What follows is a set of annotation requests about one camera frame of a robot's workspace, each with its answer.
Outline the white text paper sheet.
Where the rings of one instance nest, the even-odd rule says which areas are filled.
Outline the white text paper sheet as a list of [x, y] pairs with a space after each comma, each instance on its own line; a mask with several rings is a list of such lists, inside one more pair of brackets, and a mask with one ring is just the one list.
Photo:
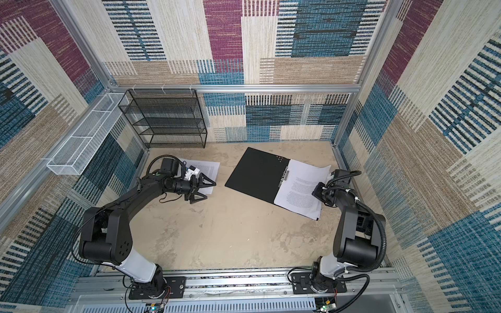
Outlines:
[[318, 220], [322, 204], [313, 193], [319, 183], [327, 181], [330, 169], [331, 166], [319, 168], [291, 159], [273, 203], [293, 213]]
[[217, 173], [218, 173], [219, 167], [220, 167], [219, 162], [188, 160], [188, 159], [180, 159], [180, 160], [184, 160], [188, 165], [193, 165], [193, 166], [199, 168], [200, 173], [204, 173], [210, 179], [216, 181]]

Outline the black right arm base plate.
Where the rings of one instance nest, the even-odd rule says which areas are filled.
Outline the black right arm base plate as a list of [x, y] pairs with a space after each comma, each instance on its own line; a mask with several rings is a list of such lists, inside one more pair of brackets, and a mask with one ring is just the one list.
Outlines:
[[346, 293], [347, 286], [343, 282], [328, 283], [326, 287], [315, 288], [312, 284], [310, 273], [301, 271], [292, 271], [288, 274], [288, 280], [292, 285], [292, 290], [294, 295], [305, 295], [305, 294], [334, 294], [334, 293]]

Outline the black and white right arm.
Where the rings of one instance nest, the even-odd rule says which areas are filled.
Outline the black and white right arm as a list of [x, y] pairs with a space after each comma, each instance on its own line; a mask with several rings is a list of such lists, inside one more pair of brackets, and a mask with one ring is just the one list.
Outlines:
[[368, 273], [380, 267], [387, 249], [386, 220], [365, 205], [356, 193], [342, 186], [319, 183], [312, 195], [341, 212], [332, 253], [313, 263], [311, 289], [326, 293], [350, 271]]

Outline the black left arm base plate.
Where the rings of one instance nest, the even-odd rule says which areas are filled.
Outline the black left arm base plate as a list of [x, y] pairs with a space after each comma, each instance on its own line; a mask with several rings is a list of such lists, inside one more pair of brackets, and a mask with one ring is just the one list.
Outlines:
[[152, 281], [149, 283], [134, 282], [128, 300], [166, 300], [181, 299], [185, 292], [186, 276], [168, 276], [162, 281]]

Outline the white text paper top sheet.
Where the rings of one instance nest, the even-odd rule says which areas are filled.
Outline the white text paper top sheet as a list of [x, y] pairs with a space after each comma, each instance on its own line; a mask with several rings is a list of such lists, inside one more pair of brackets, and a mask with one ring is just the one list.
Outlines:
[[273, 203], [293, 213], [318, 220], [322, 204], [313, 193], [319, 183], [327, 181], [330, 169], [331, 166], [319, 168], [291, 159]]

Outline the red and black ring binder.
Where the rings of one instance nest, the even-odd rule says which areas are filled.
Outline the red and black ring binder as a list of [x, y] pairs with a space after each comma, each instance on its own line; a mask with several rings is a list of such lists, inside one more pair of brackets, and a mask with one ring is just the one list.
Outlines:
[[225, 186], [270, 204], [279, 190], [291, 159], [247, 148]]

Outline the white text paper back sheet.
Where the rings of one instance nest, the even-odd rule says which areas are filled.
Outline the white text paper back sheet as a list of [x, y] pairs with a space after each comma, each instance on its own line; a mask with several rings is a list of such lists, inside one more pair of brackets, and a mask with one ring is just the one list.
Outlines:
[[188, 159], [180, 159], [180, 160], [184, 160], [188, 165], [193, 165], [193, 166], [199, 168], [200, 173], [204, 173], [210, 179], [216, 181], [217, 173], [218, 173], [219, 167], [220, 167], [219, 162], [188, 160]]

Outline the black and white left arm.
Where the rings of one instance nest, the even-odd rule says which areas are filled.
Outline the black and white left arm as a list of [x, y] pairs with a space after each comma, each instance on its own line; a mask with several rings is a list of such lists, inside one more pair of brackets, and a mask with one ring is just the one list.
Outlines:
[[133, 280], [133, 290], [145, 297], [162, 296], [167, 289], [163, 269], [135, 250], [130, 221], [162, 194], [178, 194], [194, 204], [207, 198], [200, 189], [215, 185], [216, 182], [203, 173], [189, 181], [160, 173], [143, 176], [137, 187], [125, 195], [84, 213], [79, 257], [120, 271]]

